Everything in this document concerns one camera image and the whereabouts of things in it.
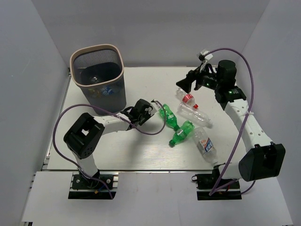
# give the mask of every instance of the green plastic bottle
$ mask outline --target green plastic bottle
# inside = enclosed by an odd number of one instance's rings
[[[173,128],[174,131],[177,131],[180,127],[177,124],[177,117],[174,115],[174,113],[170,110],[169,106],[167,104],[163,104],[163,108],[166,112],[166,124]],[[159,110],[160,115],[162,118],[164,118],[164,111],[162,108]]]
[[[186,121],[183,125],[174,133],[173,139],[169,141],[169,145],[174,147],[176,144],[182,142],[190,132],[194,129],[194,125],[190,121]]]

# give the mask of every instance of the white tabletop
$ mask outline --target white tabletop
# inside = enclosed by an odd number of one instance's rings
[[[125,172],[113,200],[68,200],[72,172],[37,172],[22,221],[34,226],[292,224],[276,178],[258,180],[242,200],[198,201],[193,175]],[[242,190],[250,185],[239,182]]]
[[[125,68],[127,106],[135,105],[140,98],[147,101],[157,99],[161,103],[170,106],[178,118],[178,124],[181,126],[186,119],[177,115],[177,107],[180,101],[175,97],[175,91],[178,89],[175,83],[185,78],[187,72],[191,69],[188,67]],[[219,163],[224,163],[233,148],[238,131],[230,117],[216,102],[213,90],[201,88],[198,91],[192,91],[192,95],[199,105],[199,109],[211,118],[213,127],[211,129],[205,128],[205,130],[217,149]],[[71,80],[63,109],[80,103],[88,104],[88,101],[80,88]],[[56,134],[58,148],[65,156],[73,160],[75,158],[64,143],[63,137],[84,112],[95,115],[95,112],[88,107],[73,108],[62,118]],[[156,132],[160,130],[162,124],[162,118],[156,113],[142,126],[142,129],[148,132]],[[93,153],[95,163],[101,170],[212,169],[212,166],[203,159],[191,138],[174,148],[170,148],[168,142],[173,134],[174,131],[167,127],[156,136],[143,135],[134,129],[106,134],[101,137]],[[239,161],[245,153],[244,143],[241,140],[232,162]],[[61,158],[51,146],[48,169],[74,170],[76,167]]]

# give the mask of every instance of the water bottle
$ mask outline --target water bottle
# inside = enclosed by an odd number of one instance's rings
[[[194,129],[194,125],[190,121],[186,121],[183,125],[174,133],[173,138],[169,141],[169,146],[174,147],[176,144],[182,142],[190,132]]]
[[[173,128],[174,131],[177,131],[180,127],[177,124],[177,117],[174,115],[174,113],[170,110],[169,106],[167,104],[163,104],[163,108],[166,113],[166,124]],[[162,118],[164,118],[164,111],[162,108],[159,109],[159,113]]]
[[[181,100],[183,103],[186,103],[195,109],[198,108],[198,105],[196,104],[193,95],[191,95],[190,93],[186,93],[181,88],[179,88],[175,93],[176,93],[177,98],[179,100]]]
[[[193,140],[203,155],[205,161],[214,166],[217,165],[218,158],[216,155],[216,149],[213,147],[212,141],[202,127],[198,127],[194,130]]]
[[[212,127],[212,122],[209,119],[209,116],[197,109],[194,109],[187,105],[186,103],[180,103],[178,107],[178,114],[186,119],[189,119],[196,124],[202,126],[202,127]]]

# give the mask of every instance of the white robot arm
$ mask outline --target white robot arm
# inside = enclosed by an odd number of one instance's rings
[[[222,60],[218,63],[215,73],[212,66],[207,63],[209,58],[206,57],[208,56],[203,56],[201,53],[199,59],[202,61],[202,65],[189,71],[186,78],[178,81],[176,85],[187,93],[190,93],[194,81],[196,81],[194,90],[198,90],[202,86],[213,89],[216,101],[229,115],[238,130],[241,128],[246,113],[249,114],[242,133],[246,155],[238,163],[230,163],[222,179],[242,178],[245,181],[254,181],[278,176],[284,159],[285,148],[282,144],[274,144],[264,133],[254,115],[247,112],[246,96],[236,86],[237,69],[235,63],[230,60]],[[224,165],[214,167],[215,176],[219,177]]]
[[[100,137],[107,133],[132,129],[132,125],[128,122],[135,126],[143,125],[157,110],[155,101],[149,103],[140,99],[134,107],[118,113],[117,117],[93,117],[83,113],[64,136],[64,142],[74,154],[81,170],[90,177],[98,178],[99,172],[95,165],[93,151]]]

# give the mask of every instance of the gray wall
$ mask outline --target gray wall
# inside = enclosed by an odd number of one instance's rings
[[[66,64],[116,45],[126,66],[199,64],[201,49],[242,51],[269,0],[32,0]],[[217,58],[228,56],[220,53]]]
[[[0,0],[0,225],[19,225],[67,66],[30,0]]]
[[[286,148],[278,181],[294,225],[301,225],[301,1],[271,0],[244,55],[254,73],[253,111],[268,135]],[[250,91],[239,62],[238,82]]]

